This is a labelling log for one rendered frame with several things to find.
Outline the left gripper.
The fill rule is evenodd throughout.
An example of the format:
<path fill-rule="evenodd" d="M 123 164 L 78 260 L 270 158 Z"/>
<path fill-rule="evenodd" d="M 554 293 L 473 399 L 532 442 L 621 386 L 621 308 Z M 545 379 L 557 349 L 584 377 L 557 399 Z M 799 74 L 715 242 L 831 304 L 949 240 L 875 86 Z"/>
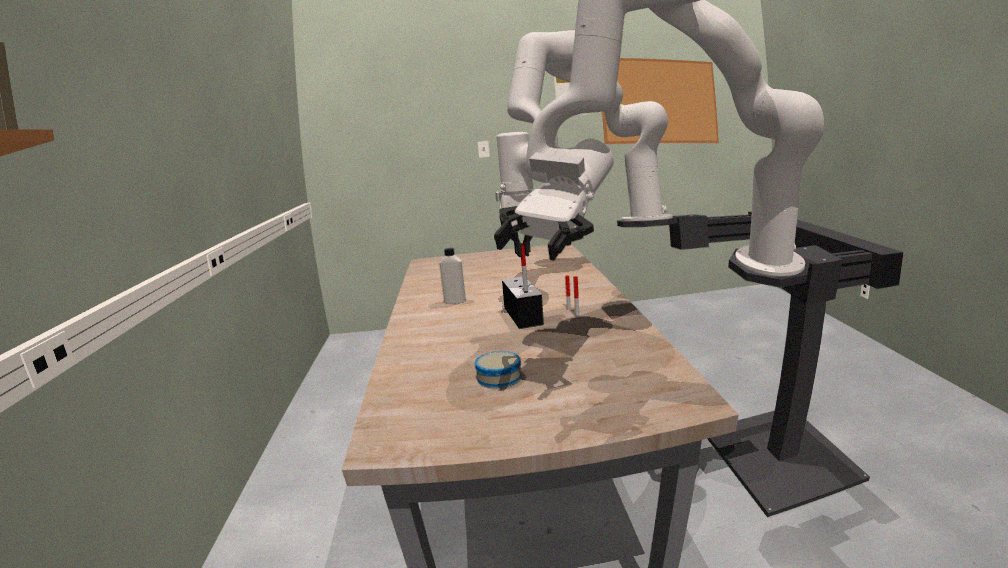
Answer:
<path fill-rule="evenodd" d="M 588 206 L 584 190 L 566 177 L 561 181 L 562 176 L 557 176 L 558 182 L 555 178 L 532 191 L 518 206 L 499 210 L 501 227 L 494 234 L 497 249 L 503 249 L 512 233 L 519 231 L 550 240 L 549 259 L 554 261 L 571 242 L 594 232 L 593 223 L 584 218 Z M 517 224 L 512 226 L 515 220 Z"/>

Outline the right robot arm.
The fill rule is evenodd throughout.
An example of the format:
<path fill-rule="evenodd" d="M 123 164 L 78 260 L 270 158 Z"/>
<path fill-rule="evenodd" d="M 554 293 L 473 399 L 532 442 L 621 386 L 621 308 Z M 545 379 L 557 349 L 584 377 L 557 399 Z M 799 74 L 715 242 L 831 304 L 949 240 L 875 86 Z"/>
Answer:
<path fill-rule="evenodd" d="M 541 111 L 545 71 L 570 82 L 574 35 L 575 30 L 532 32 L 522 37 L 516 50 L 507 104 L 511 118 L 534 122 Z M 619 105 L 622 99 L 623 90 L 617 82 L 612 108 L 604 112 L 607 126 L 614 135 L 640 135 L 638 142 L 625 153 L 632 217 L 622 217 L 622 221 L 670 219 L 673 217 L 671 214 L 664 214 L 667 207 L 662 205 L 657 163 L 657 148 L 668 125 L 666 111 L 653 101 Z M 497 202 L 501 201 L 505 191 L 524 193 L 533 189 L 533 179 L 526 171 L 528 141 L 527 132 L 497 135 L 500 178 L 504 184 L 500 185 L 501 191 L 495 192 Z M 656 216 L 661 217 L 650 218 Z"/>

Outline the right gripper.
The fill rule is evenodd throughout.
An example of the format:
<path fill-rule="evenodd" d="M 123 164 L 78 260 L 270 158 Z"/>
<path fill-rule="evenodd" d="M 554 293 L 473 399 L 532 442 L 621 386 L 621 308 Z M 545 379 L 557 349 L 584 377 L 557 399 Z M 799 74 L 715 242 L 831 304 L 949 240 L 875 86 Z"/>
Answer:
<path fill-rule="evenodd" d="M 506 193 L 506 192 L 504 192 L 504 194 L 501 195 L 500 209 L 501 208 L 518 206 L 524 200 L 524 198 L 526 198 L 532 192 L 532 191 L 531 192 L 530 191 L 529 192 L 524 192 L 524 193 Z M 510 204 L 507 204 L 507 201 L 510 201 Z M 512 224 L 512 226 L 515 225 L 515 224 L 517 224 L 517 220 L 511 222 L 511 224 Z M 512 233 L 513 235 L 512 235 L 511 240 L 514 241 L 515 254 L 517 254 L 518 257 L 522 257 L 522 247 L 521 247 L 521 243 L 520 243 L 520 240 L 519 240 L 519 237 L 518 237 L 518 232 L 519 231 Z M 532 236 L 524 235 L 523 243 L 525 245 L 525 255 L 526 256 L 529 256 L 529 252 L 531 252 L 530 241 L 531 241 L 532 238 L 533 238 Z"/>

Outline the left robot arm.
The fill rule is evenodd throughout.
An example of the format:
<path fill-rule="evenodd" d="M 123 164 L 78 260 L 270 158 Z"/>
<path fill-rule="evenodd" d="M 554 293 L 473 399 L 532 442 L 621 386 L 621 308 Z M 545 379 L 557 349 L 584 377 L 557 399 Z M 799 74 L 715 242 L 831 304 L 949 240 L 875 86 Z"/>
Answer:
<path fill-rule="evenodd" d="M 689 36 L 711 58 L 729 85 L 743 124 L 775 140 L 768 158 L 754 167 L 750 243 L 736 251 L 736 261 L 764 275 L 801 273 L 805 260 L 795 253 L 796 245 L 793 254 L 800 177 L 823 135 L 821 106 L 808 94 L 768 86 L 759 75 L 762 62 L 748 35 L 734 18 L 706 0 L 578 0 L 570 85 L 533 122 L 526 156 L 529 177 L 544 183 L 566 177 L 584 190 L 587 202 L 594 199 L 613 167 L 611 150 L 592 138 L 576 147 L 557 147 L 556 134 L 572 116 L 612 107 L 624 16 L 645 8 Z"/>

